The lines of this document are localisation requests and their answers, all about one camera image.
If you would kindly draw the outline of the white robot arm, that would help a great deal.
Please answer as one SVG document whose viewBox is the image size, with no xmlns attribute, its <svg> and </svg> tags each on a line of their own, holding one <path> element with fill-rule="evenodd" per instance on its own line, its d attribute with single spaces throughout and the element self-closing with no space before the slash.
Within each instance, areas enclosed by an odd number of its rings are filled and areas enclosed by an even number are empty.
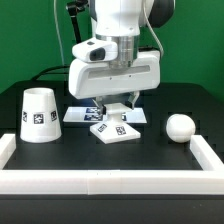
<svg viewBox="0 0 224 224">
<path fill-rule="evenodd" d="M 150 31 L 173 15 L 175 0 L 88 0 L 93 37 L 72 48 L 69 92 L 90 98 L 99 112 L 107 112 L 103 98 L 128 93 L 133 107 L 141 90 L 160 83 L 162 47 L 140 49 L 140 28 Z"/>
</svg>

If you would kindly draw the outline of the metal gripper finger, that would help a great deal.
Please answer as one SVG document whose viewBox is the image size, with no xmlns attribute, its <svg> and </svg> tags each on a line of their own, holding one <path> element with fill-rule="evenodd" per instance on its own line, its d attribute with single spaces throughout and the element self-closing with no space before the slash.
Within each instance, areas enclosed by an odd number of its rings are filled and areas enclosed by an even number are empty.
<svg viewBox="0 0 224 224">
<path fill-rule="evenodd" d="M 96 105 L 96 107 L 98 108 L 98 113 L 101 114 L 101 115 L 105 115 L 106 114 L 106 107 L 102 103 L 103 98 L 101 96 L 100 97 L 95 97 L 93 99 L 93 101 L 94 101 L 94 104 Z"/>
<path fill-rule="evenodd" d="M 140 92 L 139 91 L 134 91 L 131 92 L 129 95 L 128 100 L 126 101 L 125 105 L 131 109 L 135 108 L 135 103 L 137 102 L 139 98 Z"/>
</svg>

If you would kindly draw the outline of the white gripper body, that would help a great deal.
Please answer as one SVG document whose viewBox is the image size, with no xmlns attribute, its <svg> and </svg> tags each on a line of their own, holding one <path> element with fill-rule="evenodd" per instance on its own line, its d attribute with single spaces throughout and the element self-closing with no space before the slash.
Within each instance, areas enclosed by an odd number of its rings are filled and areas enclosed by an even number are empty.
<svg viewBox="0 0 224 224">
<path fill-rule="evenodd" d="M 75 59 L 69 70 L 69 92 L 77 99 L 116 95 L 157 88 L 160 53 L 139 52 L 131 67 L 113 69 L 107 62 L 85 63 Z"/>
</svg>

